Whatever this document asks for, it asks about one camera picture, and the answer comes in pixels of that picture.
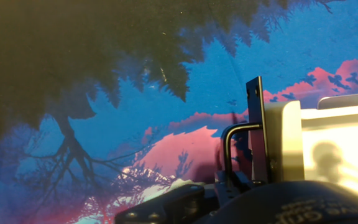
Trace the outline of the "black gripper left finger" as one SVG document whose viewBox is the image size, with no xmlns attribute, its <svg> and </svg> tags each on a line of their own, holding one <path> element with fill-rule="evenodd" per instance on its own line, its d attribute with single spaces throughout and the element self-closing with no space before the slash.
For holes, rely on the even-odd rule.
<svg viewBox="0 0 358 224">
<path fill-rule="evenodd" d="M 191 223 L 201 216 L 205 190 L 188 184 L 115 215 L 115 224 Z"/>
</svg>

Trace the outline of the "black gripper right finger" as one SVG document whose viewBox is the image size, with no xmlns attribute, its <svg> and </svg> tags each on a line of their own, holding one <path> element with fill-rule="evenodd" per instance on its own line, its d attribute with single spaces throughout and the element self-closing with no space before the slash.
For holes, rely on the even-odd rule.
<svg viewBox="0 0 358 224">
<path fill-rule="evenodd" d="M 214 191 L 220 207 L 253 188 L 253 181 L 249 180 L 241 171 L 234 171 L 229 175 L 224 170 L 215 173 Z"/>
</svg>

